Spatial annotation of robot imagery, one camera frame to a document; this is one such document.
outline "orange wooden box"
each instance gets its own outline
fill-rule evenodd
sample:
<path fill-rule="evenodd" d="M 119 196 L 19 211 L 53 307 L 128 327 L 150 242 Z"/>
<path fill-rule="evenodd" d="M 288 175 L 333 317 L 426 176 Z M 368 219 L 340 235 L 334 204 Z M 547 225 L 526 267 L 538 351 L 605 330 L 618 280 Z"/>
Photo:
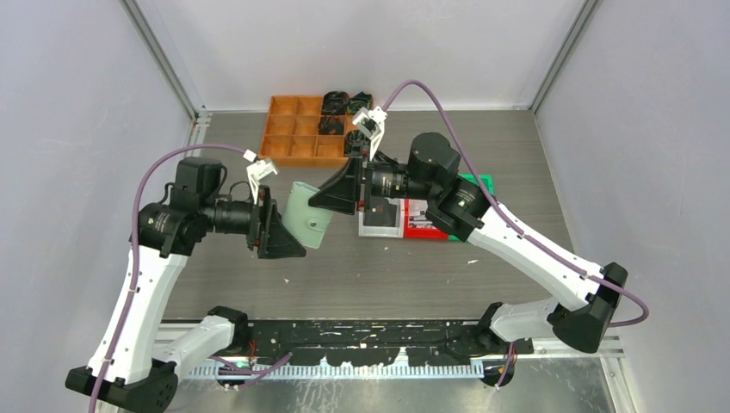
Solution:
<path fill-rule="evenodd" d="M 320 135 L 322 96 L 271 96 L 258 156 L 277 166 L 336 167 L 347 162 L 344 136 L 356 129 L 352 116 L 339 116 L 342 135 Z"/>

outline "green box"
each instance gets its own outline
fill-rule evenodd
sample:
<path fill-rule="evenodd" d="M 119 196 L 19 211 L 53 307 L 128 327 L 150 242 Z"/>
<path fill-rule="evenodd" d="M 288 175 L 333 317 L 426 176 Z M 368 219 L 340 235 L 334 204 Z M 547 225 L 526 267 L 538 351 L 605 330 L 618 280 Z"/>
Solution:
<path fill-rule="evenodd" d="M 477 183 L 477 180 L 476 180 L 476 178 L 474 178 L 474 175 L 468 175 L 468 174 L 459 174 L 459 175 L 471 183 Z M 488 190 L 490 194 L 494 195 L 494 186 L 492 185 L 492 176 L 491 175 L 479 175 L 479 177 L 481 178 L 481 181 L 484 183 L 484 186 L 486 186 L 486 190 Z M 454 237 L 453 235 L 449 235 L 449 241 L 459 241 L 459 238 Z"/>

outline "white wall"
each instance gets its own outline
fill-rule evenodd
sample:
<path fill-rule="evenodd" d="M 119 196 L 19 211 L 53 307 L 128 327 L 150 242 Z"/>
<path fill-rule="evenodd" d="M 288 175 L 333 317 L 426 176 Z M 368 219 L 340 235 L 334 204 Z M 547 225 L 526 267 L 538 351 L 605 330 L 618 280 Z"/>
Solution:
<path fill-rule="evenodd" d="M 526 108 L 583 0 L 154 1 L 212 110 L 417 78 L 446 108 Z M 394 108 L 432 108 L 416 91 Z"/>
<path fill-rule="evenodd" d="M 111 316 L 137 183 L 190 121 L 119 2 L 0 2 L 0 41 L 0 411 L 85 411 L 66 373 Z"/>
<path fill-rule="evenodd" d="M 538 116 L 573 245 L 653 310 L 621 333 L 642 412 L 730 403 L 728 22 L 726 0 L 603 2 Z"/>

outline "white panel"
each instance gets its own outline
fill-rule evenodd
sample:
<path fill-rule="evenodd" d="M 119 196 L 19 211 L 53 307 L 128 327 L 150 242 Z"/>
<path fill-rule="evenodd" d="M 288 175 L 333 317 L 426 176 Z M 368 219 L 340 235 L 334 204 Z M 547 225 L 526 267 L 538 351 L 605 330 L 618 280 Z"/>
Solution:
<path fill-rule="evenodd" d="M 211 110 L 415 77 L 446 108 L 526 108 L 582 0 L 156 0 Z M 432 108 L 415 90 L 393 108 Z"/>
<path fill-rule="evenodd" d="M 728 22 L 727 0 L 603 2 L 538 117 L 576 251 L 652 309 L 619 330 L 638 411 L 730 403 Z"/>
<path fill-rule="evenodd" d="M 189 118 L 119 2 L 0 2 L 0 40 L 0 411 L 85 411 L 65 376 L 111 315 L 139 179 Z"/>

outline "robotic arm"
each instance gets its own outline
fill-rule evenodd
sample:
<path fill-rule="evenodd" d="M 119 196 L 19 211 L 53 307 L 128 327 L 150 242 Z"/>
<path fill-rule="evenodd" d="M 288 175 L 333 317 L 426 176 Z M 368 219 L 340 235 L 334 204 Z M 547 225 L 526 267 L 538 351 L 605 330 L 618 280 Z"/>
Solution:
<path fill-rule="evenodd" d="M 503 258 L 553 296 L 522 305 L 490 305 L 480 321 L 486 329 L 487 347 L 557 336 L 577 350 L 595 353 L 620 295 L 589 277 L 623 287 L 627 271 L 614 262 L 601 266 L 562 249 L 523 224 L 503 204 L 498 211 L 476 184 L 458 175 L 461 155 L 440 133 L 418 135 L 407 163 L 377 151 L 386 117 L 380 108 L 361 109 L 354 117 L 353 123 L 365 139 L 353 145 L 348 162 L 319 187 L 309 206 L 351 215 L 370 208 L 373 197 L 427 200 L 426 218 L 436 228 Z M 515 231 L 499 213 L 519 225 L 523 233 Z M 586 274 L 573 272 L 528 238 L 585 269 Z"/>
<path fill-rule="evenodd" d="M 198 326 L 163 348 L 154 337 L 172 287 L 193 248 L 208 232 L 241 234 L 259 258 L 305 256 L 306 250 L 284 228 L 269 187 L 259 182 L 277 173 L 270 160 L 249 159 L 249 200 L 220 194 L 226 169 L 215 159 L 188 157 L 177 165 L 170 203 L 148 204 L 139 212 L 139 283 L 127 321 L 111 360 L 105 358 L 130 291 L 133 255 L 102 342 L 87 366 L 70 370 L 66 387 L 91 395 L 102 364 L 99 398 L 134 412 L 164 411 L 175 395 L 179 377 L 222 349 L 246 348 L 251 340 L 243 312 L 215 307 Z"/>

